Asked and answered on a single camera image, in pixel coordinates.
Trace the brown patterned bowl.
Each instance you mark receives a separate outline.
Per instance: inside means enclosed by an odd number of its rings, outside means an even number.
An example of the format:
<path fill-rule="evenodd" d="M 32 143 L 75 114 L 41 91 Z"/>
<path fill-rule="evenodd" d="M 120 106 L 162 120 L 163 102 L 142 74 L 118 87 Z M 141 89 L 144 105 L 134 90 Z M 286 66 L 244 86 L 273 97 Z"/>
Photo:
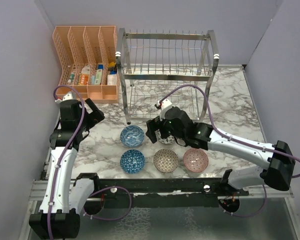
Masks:
<path fill-rule="evenodd" d="M 178 167 L 179 158 L 171 149 L 160 149 L 153 156 L 153 164 L 161 173 L 171 173 Z"/>

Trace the pink circle pattern bowl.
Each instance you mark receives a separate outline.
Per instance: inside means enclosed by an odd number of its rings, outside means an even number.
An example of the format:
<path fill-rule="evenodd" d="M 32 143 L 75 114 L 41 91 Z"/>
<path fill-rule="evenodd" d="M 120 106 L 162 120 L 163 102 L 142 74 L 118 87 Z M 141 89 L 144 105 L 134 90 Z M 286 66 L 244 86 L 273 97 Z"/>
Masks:
<path fill-rule="evenodd" d="M 201 173 L 208 167 L 209 158 L 203 150 L 191 148 L 184 153 L 183 164 L 189 171 Z"/>

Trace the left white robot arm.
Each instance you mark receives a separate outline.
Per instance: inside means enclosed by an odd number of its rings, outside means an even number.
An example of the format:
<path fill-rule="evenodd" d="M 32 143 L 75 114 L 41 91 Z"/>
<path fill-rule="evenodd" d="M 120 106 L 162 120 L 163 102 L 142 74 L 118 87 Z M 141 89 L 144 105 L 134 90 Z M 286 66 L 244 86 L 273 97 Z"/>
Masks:
<path fill-rule="evenodd" d="M 87 98 L 88 113 L 75 98 L 60 101 L 59 125 L 49 137 L 50 174 L 38 213 L 31 214 L 29 225 L 42 240 L 75 239 L 80 230 L 80 213 L 89 197 L 101 190 L 96 173 L 81 173 L 71 184 L 72 171 L 83 133 L 89 132 L 105 116 Z"/>

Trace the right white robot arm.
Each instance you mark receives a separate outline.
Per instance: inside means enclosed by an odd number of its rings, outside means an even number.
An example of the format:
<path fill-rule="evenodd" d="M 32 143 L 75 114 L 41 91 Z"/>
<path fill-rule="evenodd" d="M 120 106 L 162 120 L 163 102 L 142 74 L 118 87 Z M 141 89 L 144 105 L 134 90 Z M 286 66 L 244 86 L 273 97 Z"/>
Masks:
<path fill-rule="evenodd" d="M 287 143 L 260 143 L 232 136 L 211 124 L 192 121 L 188 114 L 172 107 L 163 117 L 146 122 L 146 136 L 157 142 L 156 131 L 162 138 L 174 137 L 186 146 L 207 151 L 226 153 L 254 165 L 241 170 L 228 169 L 219 184 L 220 191 L 230 196 L 245 187 L 267 185 L 278 191 L 288 191 L 293 176 L 295 160 Z"/>

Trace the steel dish rack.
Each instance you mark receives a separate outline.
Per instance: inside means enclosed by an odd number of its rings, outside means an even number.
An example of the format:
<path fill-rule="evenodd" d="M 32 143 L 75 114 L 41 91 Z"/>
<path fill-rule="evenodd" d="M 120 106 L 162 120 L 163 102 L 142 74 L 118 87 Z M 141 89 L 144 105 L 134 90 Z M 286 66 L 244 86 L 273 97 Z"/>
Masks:
<path fill-rule="evenodd" d="M 181 85 L 194 84 L 209 95 L 220 55 L 214 30 L 151 33 L 120 28 L 115 60 L 130 124 L 158 115 L 155 104 Z"/>

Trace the blue floral bowl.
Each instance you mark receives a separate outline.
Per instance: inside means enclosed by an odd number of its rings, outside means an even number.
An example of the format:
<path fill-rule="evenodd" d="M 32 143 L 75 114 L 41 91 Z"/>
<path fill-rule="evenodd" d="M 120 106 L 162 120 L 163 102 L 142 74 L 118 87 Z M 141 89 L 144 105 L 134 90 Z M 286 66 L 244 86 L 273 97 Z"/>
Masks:
<path fill-rule="evenodd" d="M 128 125 L 120 133 L 121 142 L 130 148 L 138 147 L 144 141 L 144 131 L 136 125 Z"/>

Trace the orange white box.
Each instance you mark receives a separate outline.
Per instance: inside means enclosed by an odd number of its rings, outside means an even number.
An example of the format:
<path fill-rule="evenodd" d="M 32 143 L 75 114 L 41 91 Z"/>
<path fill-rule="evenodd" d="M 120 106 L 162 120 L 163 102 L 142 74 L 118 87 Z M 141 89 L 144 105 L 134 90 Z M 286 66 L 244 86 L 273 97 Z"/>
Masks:
<path fill-rule="evenodd" d="M 78 76 L 78 85 L 86 86 L 89 83 L 91 68 L 89 65 L 86 65 L 82 68 Z"/>

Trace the small bottle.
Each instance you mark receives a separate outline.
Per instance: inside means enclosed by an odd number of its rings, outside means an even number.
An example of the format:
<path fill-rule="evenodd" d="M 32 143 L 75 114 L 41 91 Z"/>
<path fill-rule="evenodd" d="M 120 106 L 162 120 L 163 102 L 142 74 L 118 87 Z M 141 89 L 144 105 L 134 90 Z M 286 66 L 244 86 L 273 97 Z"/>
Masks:
<path fill-rule="evenodd" d="M 74 78 L 75 78 L 75 73 L 74 72 L 71 72 L 70 75 L 69 75 L 69 78 L 67 80 L 67 84 L 68 85 L 72 85 L 73 84 L 73 81 L 74 81 Z"/>

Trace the blue triangle bowl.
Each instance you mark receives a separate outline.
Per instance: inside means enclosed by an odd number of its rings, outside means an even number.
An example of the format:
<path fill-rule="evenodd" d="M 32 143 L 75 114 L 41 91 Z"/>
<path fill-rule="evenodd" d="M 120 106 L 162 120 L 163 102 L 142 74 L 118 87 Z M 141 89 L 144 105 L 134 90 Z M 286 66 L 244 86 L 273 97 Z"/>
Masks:
<path fill-rule="evenodd" d="M 145 163 L 145 156 L 136 149 L 127 150 L 120 158 L 120 167 L 128 174 L 140 172 L 144 168 Z"/>

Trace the green white box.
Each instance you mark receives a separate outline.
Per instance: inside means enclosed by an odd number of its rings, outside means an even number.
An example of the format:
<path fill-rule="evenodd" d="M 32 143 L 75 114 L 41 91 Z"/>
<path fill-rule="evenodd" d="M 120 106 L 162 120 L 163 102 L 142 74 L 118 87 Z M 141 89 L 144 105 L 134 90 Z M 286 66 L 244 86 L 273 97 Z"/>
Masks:
<path fill-rule="evenodd" d="M 100 85 L 103 79 L 104 65 L 98 64 L 95 70 L 95 73 L 91 76 L 92 85 Z"/>

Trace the white label box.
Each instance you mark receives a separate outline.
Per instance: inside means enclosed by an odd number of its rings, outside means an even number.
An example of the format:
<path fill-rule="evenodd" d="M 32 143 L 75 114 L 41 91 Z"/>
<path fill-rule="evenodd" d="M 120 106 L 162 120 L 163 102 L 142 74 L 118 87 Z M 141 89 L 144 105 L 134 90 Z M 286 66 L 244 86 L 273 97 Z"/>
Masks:
<path fill-rule="evenodd" d="M 116 74 L 109 74 L 107 76 L 107 85 L 108 86 L 115 86 L 117 84 L 117 75 Z"/>

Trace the peach desk organizer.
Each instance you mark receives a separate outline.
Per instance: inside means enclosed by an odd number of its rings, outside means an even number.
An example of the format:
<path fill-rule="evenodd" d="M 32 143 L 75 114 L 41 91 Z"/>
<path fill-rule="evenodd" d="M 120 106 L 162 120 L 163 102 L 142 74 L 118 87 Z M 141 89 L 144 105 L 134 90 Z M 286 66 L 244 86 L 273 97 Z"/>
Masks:
<path fill-rule="evenodd" d="M 120 78 L 115 66 L 117 30 L 115 26 L 56 26 L 52 39 L 61 65 L 62 97 L 71 86 L 83 99 L 98 104 L 119 101 Z"/>

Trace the yellow black item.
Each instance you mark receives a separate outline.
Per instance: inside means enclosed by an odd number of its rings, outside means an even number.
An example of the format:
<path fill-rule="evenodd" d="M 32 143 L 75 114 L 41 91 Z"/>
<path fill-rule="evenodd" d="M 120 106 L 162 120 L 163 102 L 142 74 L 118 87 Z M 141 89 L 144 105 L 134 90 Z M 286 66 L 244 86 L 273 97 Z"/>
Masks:
<path fill-rule="evenodd" d="M 108 69 L 109 72 L 116 72 L 117 71 L 117 64 L 114 61 L 112 61 L 108 64 L 107 69 Z"/>

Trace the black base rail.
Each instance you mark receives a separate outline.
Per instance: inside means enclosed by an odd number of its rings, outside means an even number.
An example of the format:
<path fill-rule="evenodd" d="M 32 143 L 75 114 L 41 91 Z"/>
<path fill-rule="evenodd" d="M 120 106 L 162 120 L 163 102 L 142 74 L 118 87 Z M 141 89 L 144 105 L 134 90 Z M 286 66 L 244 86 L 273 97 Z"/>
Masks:
<path fill-rule="evenodd" d="M 85 208 L 98 208 L 101 195 L 105 196 L 105 208 L 126 209 L 130 201 L 133 208 L 178 208 L 178 207 L 207 207 L 216 208 L 218 197 L 235 195 L 248 196 L 243 189 L 228 191 L 220 184 L 220 178 L 158 178 L 158 179 L 100 179 L 95 173 L 82 173 L 72 184 L 77 189 L 80 179 L 92 182 L 91 193 L 109 189 L 86 197 Z"/>

